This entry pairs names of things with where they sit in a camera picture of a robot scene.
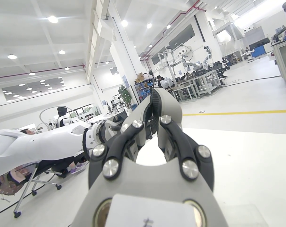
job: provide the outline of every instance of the black robot head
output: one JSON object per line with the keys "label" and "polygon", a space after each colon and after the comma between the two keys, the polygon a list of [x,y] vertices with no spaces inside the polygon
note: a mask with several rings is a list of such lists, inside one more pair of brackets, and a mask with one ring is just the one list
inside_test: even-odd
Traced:
{"label": "black robot head", "polygon": [[57,108],[57,111],[58,111],[58,114],[60,114],[60,115],[66,115],[66,113],[67,113],[67,107],[58,107]]}

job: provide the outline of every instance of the yellow floor line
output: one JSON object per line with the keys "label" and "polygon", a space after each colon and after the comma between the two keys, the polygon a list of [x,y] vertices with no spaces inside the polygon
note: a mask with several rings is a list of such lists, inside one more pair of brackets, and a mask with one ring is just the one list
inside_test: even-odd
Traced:
{"label": "yellow floor line", "polygon": [[183,114],[183,116],[236,115],[236,114],[282,114],[282,113],[286,113],[286,110],[229,112],[229,113],[190,113],[190,114]]}

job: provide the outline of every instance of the white floor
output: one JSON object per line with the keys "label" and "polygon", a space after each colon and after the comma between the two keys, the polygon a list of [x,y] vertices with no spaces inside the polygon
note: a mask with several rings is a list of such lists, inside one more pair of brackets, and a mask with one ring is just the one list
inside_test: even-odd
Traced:
{"label": "white floor", "polygon": [[[278,66],[268,57],[238,63],[225,74],[227,85],[239,79],[238,83],[280,75]],[[286,88],[281,77],[224,87],[212,96],[182,104],[183,114],[282,109],[286,109]],[[286,113],[184,116],[182,123],[190,128],[286,134]]]}
{"label": "white floor", "polygon": [[[226,74],[231,84],[279,72],[264,58],[239,63]],[[182,104],[182,109],[184,114],[286,109],[286,88],[281,78],[246,82]],[[184,116],[182,124],[184,132],[212,151],[214,195],[230,227],[286,226],[286,113]],[[156,138],[142,148],[137,162],[165,162]],[[18,219],[13,217],[14,207],[1,213],[0,226],[67,227],[88,191],[87,173],[54,177],[52,182],[61,184],[61,190],[44,186],[35,197],[24,199]],[[13,203],[18,195],[5,198]],[[0,199],[0,211],[11,203]]]}

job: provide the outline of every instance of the potted plant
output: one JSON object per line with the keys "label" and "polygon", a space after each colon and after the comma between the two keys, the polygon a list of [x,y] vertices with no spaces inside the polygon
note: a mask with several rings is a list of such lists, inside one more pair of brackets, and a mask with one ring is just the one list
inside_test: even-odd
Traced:
{"label": "potted plant", "polygon": [[130,108],[131,106],[131,95],[124,86],[120,86],[118,90],[119,94],[121,95],[123,101],[125,102],[126,106]]}

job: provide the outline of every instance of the computer monitor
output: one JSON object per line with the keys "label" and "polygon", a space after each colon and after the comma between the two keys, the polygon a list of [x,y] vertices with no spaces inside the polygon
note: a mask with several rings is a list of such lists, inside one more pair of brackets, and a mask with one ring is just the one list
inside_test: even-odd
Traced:
{"label": "computer monitor", "polygon": [[161,80],[160,83],[161,83],[161,86],[162,86],[164,89],[165,89],[165,88],[168,88],[168,87],[172,87],[172,85],[173,85],[171,79]]}

